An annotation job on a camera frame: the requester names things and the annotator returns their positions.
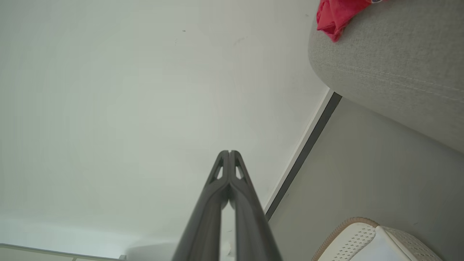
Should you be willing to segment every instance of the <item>gray upholstery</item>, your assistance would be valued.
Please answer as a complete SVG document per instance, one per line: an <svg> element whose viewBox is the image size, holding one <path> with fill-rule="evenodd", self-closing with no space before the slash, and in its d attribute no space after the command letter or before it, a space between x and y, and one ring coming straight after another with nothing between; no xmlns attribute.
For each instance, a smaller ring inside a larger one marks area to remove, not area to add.
<svg viewBox="0 0 464 261"><path fill-rule="evenodd" d="M314 22L309 59L343 97L464 153L464 1L373 4L337 43Z"/></svg>

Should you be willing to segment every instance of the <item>sofa cushion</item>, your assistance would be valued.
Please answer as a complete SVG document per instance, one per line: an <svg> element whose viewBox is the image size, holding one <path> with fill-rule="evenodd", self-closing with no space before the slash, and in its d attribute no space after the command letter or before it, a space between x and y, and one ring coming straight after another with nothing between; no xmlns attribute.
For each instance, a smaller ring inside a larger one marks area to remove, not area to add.
<svg viewBox="0 0 464 261"><path fill-rule="evenodd" d="M371 5L339 42L316 30L311 66L343 97L464 153L464 1Z"/></svg>

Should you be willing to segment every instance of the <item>floor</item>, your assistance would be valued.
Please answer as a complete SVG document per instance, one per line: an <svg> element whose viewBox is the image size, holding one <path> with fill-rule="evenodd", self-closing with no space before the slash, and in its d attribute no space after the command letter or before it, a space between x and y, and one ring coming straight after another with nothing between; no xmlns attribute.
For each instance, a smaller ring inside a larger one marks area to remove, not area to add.
<svg viewBox="0 0 464 261"><path fill-rule="evenodd" d="M463 206L464 155L343 98L270 226L286 261L309 260L354 216L460 260Z"/></svg>

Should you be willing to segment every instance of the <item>red cloth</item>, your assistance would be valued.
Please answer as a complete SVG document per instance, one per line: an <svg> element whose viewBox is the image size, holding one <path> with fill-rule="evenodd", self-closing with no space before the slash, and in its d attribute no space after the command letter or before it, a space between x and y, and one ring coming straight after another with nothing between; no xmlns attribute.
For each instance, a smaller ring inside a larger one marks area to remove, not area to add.
<svg viewBox="0 0 464 261"><path fill-rule="evenodd" d="M350 19L371 3L372 0L321 0L316 15L317 29L336 42Z"/></svg>

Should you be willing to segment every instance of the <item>dark gray trim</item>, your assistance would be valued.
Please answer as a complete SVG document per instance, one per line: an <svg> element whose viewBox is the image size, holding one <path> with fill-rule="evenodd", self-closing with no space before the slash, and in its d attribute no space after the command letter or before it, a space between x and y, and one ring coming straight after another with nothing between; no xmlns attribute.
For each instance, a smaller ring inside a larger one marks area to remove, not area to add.
<svg viewBox="0 0 464 261"><path fill-rule="evenodd" d="M276 198L274 198L274 200L271 203L271 206L267 210L266 212L267 220L270 220L272 217L272 214L274 214L274 211L276 211L277 206L279 205L280 201L282 200L288 188L290 187L290 184L292 183L293 179L295 179L296 174L300 170L309 152L311 151L317 139L321 135L322 130L325 127L325 124L327 124L327 122L329 121L330 116L334 112L341 98L342 97L338 93L335 93L335 92L334 94L332 94L332 97L330 97L330 100L327 103L327 106L325 107L324 111L322 112L321 117L317 121L316 126L314 127L314 130L309 135L309 138L306 141L306 144L304 145L303 149L301 150L300 155L298 155L298 157L296 158L295 164L293 164L293 167L291 168L289 174L284 180L282 187L280 187L279 192L277 192Z"/></svg>

